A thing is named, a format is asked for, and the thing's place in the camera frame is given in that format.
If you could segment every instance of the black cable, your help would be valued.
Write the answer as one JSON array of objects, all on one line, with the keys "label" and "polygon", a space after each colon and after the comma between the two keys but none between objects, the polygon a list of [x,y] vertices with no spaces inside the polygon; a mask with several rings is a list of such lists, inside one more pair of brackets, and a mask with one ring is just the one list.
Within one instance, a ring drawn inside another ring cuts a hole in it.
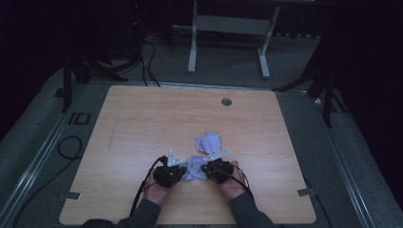
[{"label": "black cable", "polygon": [[233,167],[237,168],[237,169],[243,174],[243,176],[245,177],[246,182],[248,183],[248,187],[250,187],[250,185],[249,185],[249,180],[248,180],[248,178],[246,177],[245,173],[244,173],[239,167],[237,167],[236,165],[234,165],[234,164],[231,164],[231,165],[232,165]]},{"label": "black cable", "polygon": [[151,185],[147,186],[146,188],[144,188],[145,183],[147,182],[148,177],[150,176],[150,174],[151,174],[152,170],[154,169],[155,165],[156,165],[158,162],[162,162],[162,161],[163,161],[163,157],[159,157],[158,159],[156,159],[156,160],[154,161],[154,163],[151,165],[150,169],[148,170],[148,173],[147,173],[147,175],[145,176],[144,180],[142,181],[142,184],[140,184],[140,187],[139,187],[139,190],[137,191],[136,197],[135,197],[134,200],[133,200],[133,204],[132,204],[132,206],[131,206],[131,210],[130,210],[130,214],[129,214],[130,216],[133,215],[134,211],[136,210],[136,206],[137,206],[137,203],[139,202],[139,198],[140,198],[141,193],[142,193],[146,188],[151,187],[151,186],[153,185],[153,184],[151,184]]},{"label": "black cable", "polygon": [[341,110],[343,110],[346,113],[349,113],[349,110],[347,110],[347,108],[344,106],[344,104],[338,99],[338,97],[336,96],[336,94],[333,92],[333,96],[335,97],[335,100],[338,104],[338,106],[341,108]]},{"label": "black cable", "polygon": [[[313,189],[311,183],[308,182],[308,180],[305,178],[305,176],[302,175],[302,177],[303,177],[303,179],[305,180],[305,182],[306,182],[306,184],[308,185],[308,187],[311,188],[311,189]],[[329,225],[329,228],[332,228],[332,227],[333,227],[333,226],[332,226],[332,222],[330,222],[329,215],[327,214],[327,212],[326,212],[326,210],[325,210],[325,208],[324,208],[324,206],[323,206],[323,204],[322,204],[322,201],[319,199],[319,197],[317,196],[317,194],[315,194],[315,198],[317,199],[317,202],[319,203],[319,206],[320,206],[320,208],[321,208],[322,211],[323,211],[323,214],[324,214],[324,216],[325,216],[325,218],[326,218],[326,220],[327,220],[327,223],[328,223],[328,225]]]},{"label": "black cable", "polygon": [[151,54],[151,58],[148,61],[148,67],[147,67],[147,71],[148,71],[148,75],[150,76],[151,80],[157,84],[158,87],[160,87],[160,84],[158,83],[157,79],[155,78],[154,74],[151,72],[151,62],[155,56],[155,46],[151,43],[148,42],[146,40],[144,40],[144,42],[148,45],[150,45],[153,48],[152,54]]},{"label": "black cable", "polygon": [[246,193],[252,198],[252,200],[255,200],[255,198],[253,197],[252,191],[251,191],[251,189],[250,189],[248,186],[246,186],[246,185],[245,185],[244,183],[242,183],[240,180],[234,178],[232,175],[229,175],[229,174],[225,173],[224,171],[220,170],[219,168],[216,168],[215,170],[221,172],[223,175],[227,176],[228,178],[230,178],[230,179],[236,181],[238,184],[240,184],[240,185],[245,189]]},{"label": "black cable", "polygon": [[[79,142],[79,144],[80,144],[79,149],[77,150],[76,154],[75,154],[73,157],[69,157],[69,156],[64,155],[64,154],[62,153],[62,151],[61,151],[61,148],[60,148],[61,144],[62,144],[63,142],[65,142],[66,140],[69,140],[69,139],[76,139],[76,140]],[[51,183],[53,180],[55,180],[59,175],[61,175],[63,172],[65,172],[66,169],[68,169],[68,167],[69,167],[74,161],[79,160],[79,159],[81,159],[81,158],[83,157],[83,156],[79,156],[82,148],[83,148],[83,142],[82,142],[81,139],[78,138],[77,136],[69,136],[69,137],[66,137],[66,138],[64,138],[63,140],[61,140],[61,141],[58,143],[58,145],[57,145],[57,152],[58,152],[59,155],[61,155],[63,158],[69,160],[68,164],[67,164],[63,169],[61,169],[56,175],[54,175],[50,180],[48,180],[45,184],[43,184],[38,190],[36,190],[36,191],[32,194],[32,196],[30,196],[30,197],[24,202],[24,204],[22,205],[20,211],[18,212],[18,215],[17,215],[17,217],[16,217],[16,219],[15,219],[14,224],[13,224],[12,227],[14,227],[14,228],[17,227],[18,220],[19,220],[19,218],[21,217],[21,215],[23,214],[24,209],[28,206],[28,204],[29,204],[46,186],[48,186],[48,184],[50,184],[50,183]]]},{"label": "black cable", "polygon": [[142,54],[140,54],[140,62],[142,63],[142,73],[143,73],[143,81],[144,81],[144,85],[148,86],[147,84],[147,80],[145,79],[145,69],[144,69],[144,60],[143,60],[143,56]]}]

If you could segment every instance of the dark background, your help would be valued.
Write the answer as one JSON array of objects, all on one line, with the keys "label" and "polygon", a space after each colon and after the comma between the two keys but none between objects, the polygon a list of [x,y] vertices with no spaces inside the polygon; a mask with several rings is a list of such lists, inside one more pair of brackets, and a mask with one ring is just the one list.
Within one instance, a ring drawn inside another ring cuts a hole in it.
[{"label": "dark background", "polygon": [[[113,8],[90,1],[0,2],[0,139],[24,113],[46,79],[61,68],[71,45],[104,62],[110,56],[124,54],[127,40],[136,39],[137,35],[128,26],[136,19],[127,10],[127,4],[117,1]],[[278,35],[289,33],[291,37],[299,34],[321,37],[308,64],[310,69],[327,65],[335,54],[341,60],[336,69],[336,87],[400,207],[403,205],[403,120],[399,112],[403,109],[402,4],[392,0],[362,1],[352,9],[286,4],[275,30]],[[208,1],[200,10],[265,17],[273,8],[262,8],[259,4],[228,6],[225,1],[219,5]],[[169,40],[173,24],[191,25],[191,8],[192,1],[188,0],[151,1],[146,11],[147,22]],[[144,11],[136,9],[136,13],[142,15]]]}]

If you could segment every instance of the table top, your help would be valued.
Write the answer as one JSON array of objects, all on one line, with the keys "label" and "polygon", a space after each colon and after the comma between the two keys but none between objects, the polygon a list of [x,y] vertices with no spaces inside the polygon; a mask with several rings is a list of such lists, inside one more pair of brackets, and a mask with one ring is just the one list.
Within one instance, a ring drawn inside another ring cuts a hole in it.
[{"label": "table top", "polygon": [[[232,101],[229,106],[221,100]],[[274,223],[312,223],[316,215],[274,92],[243,89],[110,88],[88,142],[60,221],[118,222],[129,215],[151,164],[170,150],[187,160],[201,155],[196,138],[221,135],[222,149],[237,160],[260,211]],[[235,224],[228,201],[211,180],[181,180],[158,224]]]}]

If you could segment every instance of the gray sleeve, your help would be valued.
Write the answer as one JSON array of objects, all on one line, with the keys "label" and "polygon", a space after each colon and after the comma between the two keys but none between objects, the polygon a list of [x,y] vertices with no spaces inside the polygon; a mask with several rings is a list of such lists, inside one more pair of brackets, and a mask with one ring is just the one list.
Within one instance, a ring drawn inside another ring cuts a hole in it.
[{"label": "gray sleeve", "polygon": [[157,222],[161,207],[154,202],[142,199],[139,206],[129,218],[120,220],[118,228],[153,228]]},{"label": "gray sleeve", "polygon": [[239,228],[273,228],[275,225],[262,213],[252,198],[243,193],[229,202]]}]

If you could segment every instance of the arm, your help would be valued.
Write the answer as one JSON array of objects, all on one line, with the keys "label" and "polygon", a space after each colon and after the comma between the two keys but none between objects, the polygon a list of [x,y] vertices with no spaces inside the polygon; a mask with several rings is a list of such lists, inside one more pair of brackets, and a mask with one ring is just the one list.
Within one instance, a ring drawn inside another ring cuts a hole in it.
[{"label": "arm", "polygon": [[153,173],[150,174],[145,186],[146,189],[144,190],[143,199],[140,201],[139,206],[131,217],[124,218],[118,222],[117,226],[119,228],[153,228],[157,222],[161,208],[165,204],[170,192],[175,187],[161,187],[154,180]]},{"label": "arm", "polygon": [[[237,161],[232,161],[231,164],[238,167]],[[238,169],[234,170],[232,176],[245,183],[245,177]],[[239,183],[229,179],[221,184],[221,191],[230,200],[229,206],[239,228],[275,227],[273,221],[258,209],[255,202]]]}]

